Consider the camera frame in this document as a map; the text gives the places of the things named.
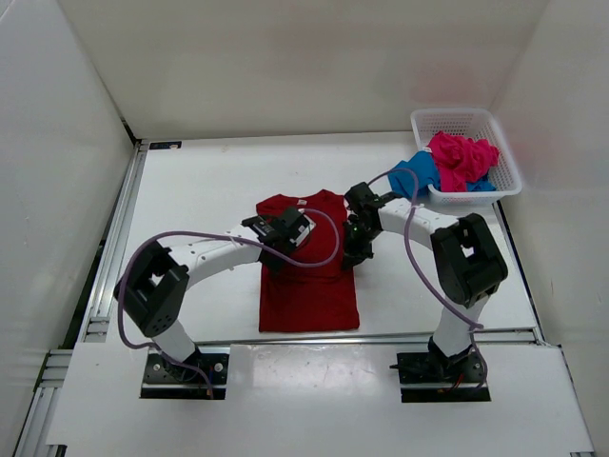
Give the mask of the red t-shirt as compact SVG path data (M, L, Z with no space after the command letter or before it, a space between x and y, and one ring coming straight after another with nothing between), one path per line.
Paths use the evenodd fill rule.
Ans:
M262 216L278 216L289 207L314 209L309 217L316 224L310 236L293 254L296 261L316 263L335 248L333 222L341 238L347 212L344 198L321 189L310 196L276 194L256 205ZM261 268L260 332L349 331L360 326L354 273L342 268L343 252L319 268L284 265L274 272Z

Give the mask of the pink t-shirt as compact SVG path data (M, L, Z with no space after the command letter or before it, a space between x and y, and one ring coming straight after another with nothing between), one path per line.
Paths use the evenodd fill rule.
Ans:
M500 150L487 140L436 133L428 147L439 173L442 192L487 192L496 188L488 174L499 162Z

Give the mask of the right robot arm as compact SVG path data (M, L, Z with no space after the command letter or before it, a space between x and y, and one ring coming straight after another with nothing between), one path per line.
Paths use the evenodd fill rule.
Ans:
M372 258L373 241L381 233L400 234L413 269L443 306L428 343L428 371L438 380L453 378L473 348L481 311L508 276L484 218L441 214L393 191L378 195L366 183L352 187L344 199L343 268Z

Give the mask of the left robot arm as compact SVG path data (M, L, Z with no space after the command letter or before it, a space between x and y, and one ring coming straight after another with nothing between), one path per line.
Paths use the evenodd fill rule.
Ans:
M191 233L184 245L165 247L155 240L132 256L114 298L156 350L167 356L168 372L188 381L198 373L200 355L179 322L187 291L240 265L281 268L315 228L309 216L290 208L280 216L246 218L219 236Z

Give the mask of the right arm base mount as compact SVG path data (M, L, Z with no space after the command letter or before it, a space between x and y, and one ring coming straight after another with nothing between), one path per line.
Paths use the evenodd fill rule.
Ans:
M444 363L430 352L400 352L389 368L398 373L403 404L487 403L491 401L477 353Z

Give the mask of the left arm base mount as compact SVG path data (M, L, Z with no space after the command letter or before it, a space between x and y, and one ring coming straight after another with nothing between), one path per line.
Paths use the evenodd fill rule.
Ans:
M150 350L143 370L140 397L155 400L222 401L226 398L229 372L229 347L199 346L197 362L204 377L188 368L167 361L158 351Z

